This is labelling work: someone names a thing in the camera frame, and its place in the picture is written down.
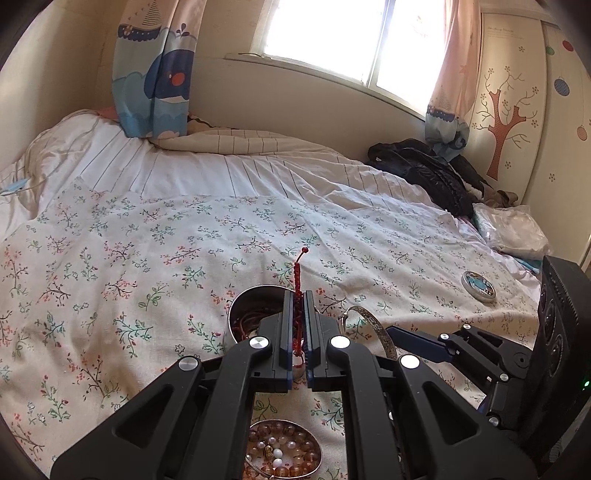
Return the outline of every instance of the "bed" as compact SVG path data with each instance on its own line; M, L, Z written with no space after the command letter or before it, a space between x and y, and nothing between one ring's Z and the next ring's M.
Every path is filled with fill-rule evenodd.
M438 335L474 323L533 347L539 282L425 191L283 135L210 129L156 146L91 111L40 134L0 174L0 413L47 475L55 458L184 355L223 355L226 315L259 284L303 288L338 316ZM490 279L494 304L461 285ZM348 335L380 343L362 319ZM482 393L431 365L474 406ZM323 448L315 478L344 478L340 396L300 378L257 396L253 421L289 419Z

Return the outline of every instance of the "window frame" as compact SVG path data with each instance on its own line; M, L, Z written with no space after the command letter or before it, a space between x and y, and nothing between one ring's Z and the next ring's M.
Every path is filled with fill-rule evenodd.
M275 66L281 66L282 63L287 63L290 65L295 65L302 67L305 70L308 70L306 73L311 73L309 70L316 70L320 72L322 78L326 76L333 76L338 79L345 80L349 85L354 83L356 86L356 90L364 91L365 93L369 93L370 95L379 98L380 96L386 97L390 100L390 102L394 106L401 108L402 110L417 116L418 118L425 120L426 112L419 111L415 106L412 106L409 102L404 100L403 98L395 95L388 90L385 90L377 85L378 76L379 76L379 68L382 61L382 53L384 51L385 43L388 38L388 29L392 20L392 15L394 14L394 4L396 0L384 0L384 15L382 16L382 22L380 25L380 33L378 37L378 44L376 47L376 51L374 54L374 59L372 62L372 67L370 69L368 78L365 82L361 80L354 79L343 75L338 72L333 72L331 70L323 69L317 65L313 65L311 63L306 63L304 61L288 59L286 57L278 57L267 55L264 52L265 45L267 43L267 36L269 34L269 29L271 28L271 21L273 19L273 15L277 11L279 7L279 2L281 0L265 0L263 7L261 9L261 14L259 16L259 20L256 24L255 34L252 39L250 53L252 55L258 56L262 59L268 59L272 61L272 64Z

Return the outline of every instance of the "red string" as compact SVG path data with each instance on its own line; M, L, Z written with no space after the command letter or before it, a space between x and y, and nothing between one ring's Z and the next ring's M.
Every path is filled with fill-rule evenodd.
M308 253L308 247L302 247L300 256L296 259L294 263L294 282L295 282L295 302L294 302L294 327L295 327L295 338L294 338L294 354L295 356L299 356L301 358L301 364L296 365L300 367L304 364L304 352L301 350L301 339L303 336L303 326L302 326L302 301L303 295L301 293L301 269L300 269L300 258L303 254Z

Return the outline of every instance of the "window sill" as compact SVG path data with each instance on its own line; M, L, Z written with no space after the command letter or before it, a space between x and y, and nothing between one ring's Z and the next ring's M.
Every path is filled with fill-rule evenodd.
M381 100L389 105L392 105L403 112L412 115L419 120L425 121L425 114L417 112L414 110L407 102L404 100L392 95L390 93L381 93L375 90L367 88L361 82L357 82L353 79L348 79L346 77L341 77L334 72L327 72L325 70L319 70L315 67L309 66L304 63L298 63L295 60L287 60L287 59L275 59L271 57L261 57L255 54L248 54L248 53L229 53L224 57L225 60L234 60L234 61L245 61L250 63L258 63L260 65L267 65L270 67L278 67L286 70L292 70L294 72L305 73L307 75L312 75L314 77L318 77L324 80L329 80L331 82L338 83L339 85L343 85L353 90L357 90L358 92L365 93L366 95L372 96L378 100Z

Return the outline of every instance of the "curtain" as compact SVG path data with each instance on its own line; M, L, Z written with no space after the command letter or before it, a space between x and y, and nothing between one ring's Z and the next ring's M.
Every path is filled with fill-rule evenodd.
M457 157L468 142L464 120L476 97L480 55L478 0L446 0L446 52L427 107L425 139L446 161Z
M115 108L128 137L187 134L193 57L206 0L128 0L113 59Z

